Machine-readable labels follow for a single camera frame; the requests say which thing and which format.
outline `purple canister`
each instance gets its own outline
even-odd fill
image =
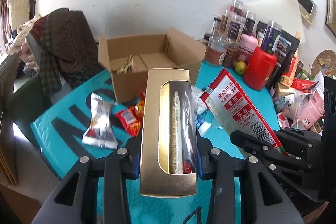
[[[282,26],[276,23],[275,21],[270,20],[267,24],[264,39],[262,40],[260,48],[264,52],[273,54],[275,51],[275,48],[278,45],[281,31],[282,31]]]

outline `pink lid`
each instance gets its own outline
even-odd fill
[[[251,51],[254,51],[254,49],[258,46],[258,39],[243,33],[240,38],[240,43],[245,47],[248,47]]]

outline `open cardboard box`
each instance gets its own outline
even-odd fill
[[[179,68],[189,70],[194,85],[206,47],[199,41],[170,27],[166,34],[127,35],[99,38],[99,62],[111,72],[115,99],[124,103],[146,91],[148,70]],[[112,73],[133,55],[137,71],[116,75]]]

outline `table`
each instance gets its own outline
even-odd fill
[[[207,87],[220,72],[220,67],[202,63],[196,86]],[[273,103],[266,89],[255,91],[247,87],[241,76],[230,70],[237,82],[250,97],[256,108],[264,116],[273,130],[278,130],[277,116]],[[56,173],[63,178],[73,164],[83,155],[101,158],[109,155],[112,150],[82,144],[81,138],[90,124],[90,96],[96,92],[103,97],[114,99],[112,82],[108,71],[94,76],[80,87],[73,90],[57,104],[53,105],[31,124],[34,135],[43,153]],[[118,104],[112,112],[125,109]],[[214,147],[219,147],[229,155],[242,158],[238,148],[230,142],[228,134],[213,121],[210,113],[205,119],[213,122],[213,127],[205,134]],[[117,122],[113,122],[115,136],[125,145],[130,137]],[[241,223],[239,181],[236,180],[236,223]],[[97,213],[102,214],[102,190],[104,179],[98,185]],[[184,218],[196,207],[202,207],[202,222],[206,223],[208,214],[212,181],[198,180],[198,194],[186,198],[151,198],[140,196],[139,179],[126,181],[127,196],[132,224],[152,223],[182,223]]]

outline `green plaid fabric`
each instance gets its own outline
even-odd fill
[[[42,48],[40,77],[42,92],[44,95],[52,95],[62,88],[61,81],[59,79],[58,63],[53,55],[52,23],[53,13],[50,13],[44,24],[40,39],[40,46]]]

